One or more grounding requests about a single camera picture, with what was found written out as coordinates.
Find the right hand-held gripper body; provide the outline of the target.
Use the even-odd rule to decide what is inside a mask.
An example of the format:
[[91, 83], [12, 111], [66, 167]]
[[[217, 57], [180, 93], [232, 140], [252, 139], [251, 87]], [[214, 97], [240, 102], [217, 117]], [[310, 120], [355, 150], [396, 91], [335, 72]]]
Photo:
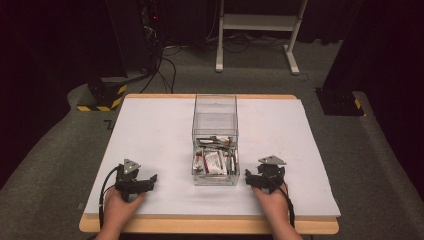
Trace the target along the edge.
[[286, 162], [275, 155], [260, 158], [258, 162], [258, 173], [264, 179], [261, 188], [272, 193], [284, 183]]

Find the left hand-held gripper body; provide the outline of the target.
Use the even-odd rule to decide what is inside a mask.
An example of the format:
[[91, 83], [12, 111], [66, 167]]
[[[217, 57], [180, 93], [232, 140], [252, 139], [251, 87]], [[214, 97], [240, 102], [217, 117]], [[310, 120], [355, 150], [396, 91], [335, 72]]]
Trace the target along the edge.
[[137, 180], [140, 167], [140, 164], [129, 159], [125, 159], [124, 163], [118, 166], [115, 189], [120, 192], [125, 202], [129, 201], [131, 194], [139, 195], [149, 190], [148, 180]]

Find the clear acrylic drawer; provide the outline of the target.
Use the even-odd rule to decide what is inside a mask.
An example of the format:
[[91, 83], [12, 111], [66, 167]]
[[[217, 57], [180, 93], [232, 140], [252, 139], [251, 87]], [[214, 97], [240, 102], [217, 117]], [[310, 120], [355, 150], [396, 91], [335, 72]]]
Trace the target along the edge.
[[198, 186], [234, 186], [237, 184], [240, 176], [239, 158], [236, 175], [229, 176], [206, 176], [206, 175], [193, 175], [193, 181]]

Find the person's right hand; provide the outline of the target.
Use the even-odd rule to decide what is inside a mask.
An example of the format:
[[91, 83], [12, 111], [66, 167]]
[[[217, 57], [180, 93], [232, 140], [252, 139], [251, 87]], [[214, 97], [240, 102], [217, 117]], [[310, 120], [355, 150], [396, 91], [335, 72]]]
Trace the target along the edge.
[[285, 198], [287, 189], [285, 185], [281, 185], [280, 188], [282, 191], [275, 190], [270, 194], [266, 194], [264, 191], [256, 187], [251, 188], [255, 197], [259, 201], [266, 219], [273, 229], [290, 225], [288, 203]]

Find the person's left hand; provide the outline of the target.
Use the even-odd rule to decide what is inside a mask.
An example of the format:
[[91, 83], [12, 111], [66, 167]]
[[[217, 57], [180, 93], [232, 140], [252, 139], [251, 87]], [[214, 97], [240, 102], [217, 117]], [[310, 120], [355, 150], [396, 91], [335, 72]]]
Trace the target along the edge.
[[110, 188], [105, 197], [102, 231], [120, 233], [131, 220], [146, 196], [146, 193], [141, 193], [131, 202], [126, 202], [118, 190]]

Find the pile of silver red packets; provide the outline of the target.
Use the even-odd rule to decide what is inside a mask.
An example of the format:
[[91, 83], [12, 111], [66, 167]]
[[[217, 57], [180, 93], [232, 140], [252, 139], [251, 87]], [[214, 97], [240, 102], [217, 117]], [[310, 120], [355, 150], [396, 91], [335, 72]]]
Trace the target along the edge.
[[193, 175], [236, 175], [237, 167], [237, 142], [232, 137], [209, 136], [195, 139]]

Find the clear acrylic drawer casing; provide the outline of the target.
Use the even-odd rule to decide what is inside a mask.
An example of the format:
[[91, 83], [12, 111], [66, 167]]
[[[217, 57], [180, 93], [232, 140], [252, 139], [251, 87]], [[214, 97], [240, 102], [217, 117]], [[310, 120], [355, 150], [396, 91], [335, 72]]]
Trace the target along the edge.
[[192, 124], [194, 137], [238, 137], [237, 97], [225, 94], [197, 94]]

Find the black yellow striped stand base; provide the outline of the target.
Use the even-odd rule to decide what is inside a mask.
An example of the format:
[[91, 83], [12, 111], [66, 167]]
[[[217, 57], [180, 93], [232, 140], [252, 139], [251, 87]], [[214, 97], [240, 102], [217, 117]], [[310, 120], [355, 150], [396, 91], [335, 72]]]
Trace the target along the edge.
[[126, 87], [123, 83], [105, 83], [102, 80], [90, 82], [77, 102], [77, 109], [82, 112], [114, 111], [123, 100]]

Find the dark equipment rack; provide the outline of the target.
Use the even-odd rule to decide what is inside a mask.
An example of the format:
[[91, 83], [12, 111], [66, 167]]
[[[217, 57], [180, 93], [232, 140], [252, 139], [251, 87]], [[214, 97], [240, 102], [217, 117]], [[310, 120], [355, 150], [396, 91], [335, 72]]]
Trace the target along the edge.
[[106, 0], [126, 72], [147, 74], [158, 58], [155, 0]]

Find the white metal stand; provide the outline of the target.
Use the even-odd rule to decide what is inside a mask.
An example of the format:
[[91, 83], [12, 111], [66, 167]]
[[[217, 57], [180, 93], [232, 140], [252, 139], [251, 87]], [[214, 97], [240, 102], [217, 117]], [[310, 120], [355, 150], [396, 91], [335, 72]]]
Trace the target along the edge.
[[283, 46], [291, 73], [299, 75], [300, 70], [296, 63], [293, 48], [303, 20], [308, 0], [300, 0], [300, 7], [296, 15], [250, 15], [250, 14], [228, 14], [225, 12], [225, 0], [219, 0], [219, 26], [218, 44], [216, 53], [215, 71], [222, 72], [224, 69], [223, 37], [225, 30], [252, 30], [252, 31], [274, 31], [290, 32], [290, 40]]

